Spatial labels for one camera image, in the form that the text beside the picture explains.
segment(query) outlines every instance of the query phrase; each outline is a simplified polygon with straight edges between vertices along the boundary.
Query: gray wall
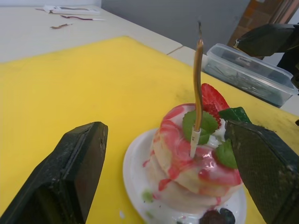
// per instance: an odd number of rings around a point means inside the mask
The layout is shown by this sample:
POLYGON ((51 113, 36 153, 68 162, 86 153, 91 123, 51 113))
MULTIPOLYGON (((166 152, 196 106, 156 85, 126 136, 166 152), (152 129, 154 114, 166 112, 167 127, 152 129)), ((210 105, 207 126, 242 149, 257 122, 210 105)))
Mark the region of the gray wall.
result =
POLYGON ((102 8, 195 48, 202 22, 204 52, 227 44, 250 0, 102 0, 102 8))

